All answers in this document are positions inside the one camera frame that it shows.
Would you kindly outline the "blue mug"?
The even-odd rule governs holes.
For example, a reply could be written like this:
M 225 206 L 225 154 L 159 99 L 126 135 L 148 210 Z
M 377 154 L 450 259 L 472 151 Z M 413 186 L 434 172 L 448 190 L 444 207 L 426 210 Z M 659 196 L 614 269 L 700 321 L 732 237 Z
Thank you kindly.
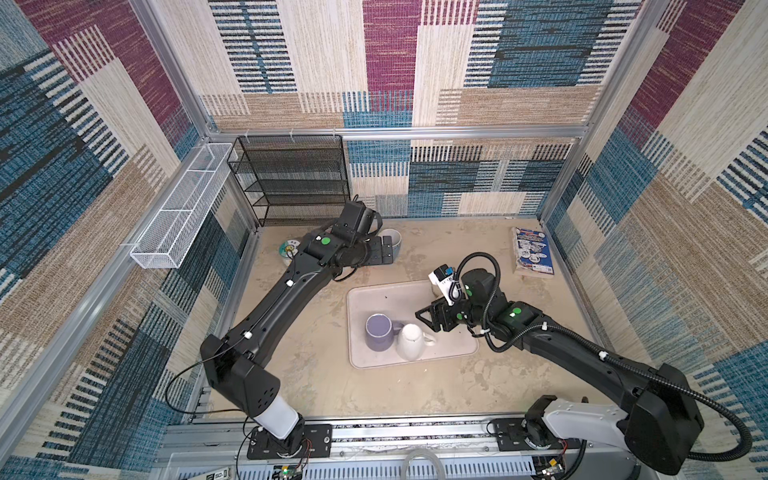
M 391 246 L 392 246 L 392 256 L 394 259 L 396 259 L 399 255 L 400 248 L 402 245 L 402 235 L 400 232 L 396 229 L 392 228 L 386 228 L 383 229 L 380 232 L 380 235 L 382 237 L 389 237 L 391 240 Z

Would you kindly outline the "white mug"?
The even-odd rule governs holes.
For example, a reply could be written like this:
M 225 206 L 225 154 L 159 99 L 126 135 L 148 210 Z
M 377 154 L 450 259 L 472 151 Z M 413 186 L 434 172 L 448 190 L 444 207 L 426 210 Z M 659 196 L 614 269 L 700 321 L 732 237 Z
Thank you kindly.
M 396 351 L 405 361 L 419 360 L 428 347 L 435 346 L 436 339 L 425 333 L 415 323 L 405 324 L 399 331 L 396 340 Z

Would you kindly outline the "purple mug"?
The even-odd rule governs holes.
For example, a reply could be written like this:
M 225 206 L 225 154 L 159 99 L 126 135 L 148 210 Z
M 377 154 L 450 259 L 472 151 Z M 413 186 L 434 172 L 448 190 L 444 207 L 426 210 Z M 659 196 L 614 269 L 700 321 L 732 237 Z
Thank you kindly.
M 373 314 L 365 323 L 365 343 L 374 352 L 388 350 L 395 342 L 395 336 L 404 324 L 393 321 L 384 314 Z

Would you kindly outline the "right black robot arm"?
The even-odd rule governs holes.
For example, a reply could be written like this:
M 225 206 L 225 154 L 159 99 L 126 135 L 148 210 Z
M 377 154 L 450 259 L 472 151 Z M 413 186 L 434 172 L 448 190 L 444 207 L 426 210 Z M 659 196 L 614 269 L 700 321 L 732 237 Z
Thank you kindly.
M 603 443 L 625 449 L 665 475 L 679 473 L 694 457 L 704 420 L 679 370 L 617 355 L 539 308 L 508 300 L 496 275 L 485 269 L 457 274 L 442 265 L 429 280 L 441 294 L 415 316 L 432 331 L 448 333 L 465 326 L 496 353 L 518 349 L 542 357 L 590 384 L 617 408 L 600 410 L 543 395 L 520 422 L 531 447 L 547 449 L 569 439 Z

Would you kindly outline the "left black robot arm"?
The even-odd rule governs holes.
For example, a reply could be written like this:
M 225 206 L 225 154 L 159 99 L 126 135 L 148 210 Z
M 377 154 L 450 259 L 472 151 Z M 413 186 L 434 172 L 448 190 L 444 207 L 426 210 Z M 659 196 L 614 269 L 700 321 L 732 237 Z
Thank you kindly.
M 360 200 L 346 202 L 338 218 L 304 235 L 285 272 L 244 320 L 200 347 L 210 387 L 283 449 L 293 452 L 303 441 L 303 417 L 280 396 L 280 380 L 266 366 L 315 295 L 382 249 L 382 226 L 379 212 Z

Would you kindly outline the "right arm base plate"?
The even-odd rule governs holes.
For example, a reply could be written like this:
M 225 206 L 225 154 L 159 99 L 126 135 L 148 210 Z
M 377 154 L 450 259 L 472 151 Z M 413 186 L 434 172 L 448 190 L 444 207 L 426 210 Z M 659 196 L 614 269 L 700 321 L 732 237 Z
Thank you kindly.
M 527 420 L 525 417 L 504 417 L 490 420 L 486 432 L 492 436 L 498 449 L 503 452 L 523 450 L 556 450 L 567 452 L 578 450 L 580 439 L 556 437 L 540 419 Z

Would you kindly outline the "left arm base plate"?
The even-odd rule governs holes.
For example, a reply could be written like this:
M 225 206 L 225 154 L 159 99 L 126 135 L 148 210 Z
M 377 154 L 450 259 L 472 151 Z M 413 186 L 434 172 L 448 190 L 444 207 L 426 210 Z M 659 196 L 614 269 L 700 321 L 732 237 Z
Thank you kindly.
M 309 424 L 300 421 L 285 438 L 278 439 L 266 429 L 257 427 L 247 441 L 248 460 L 329 458 L 333 440 L 331 424 Z

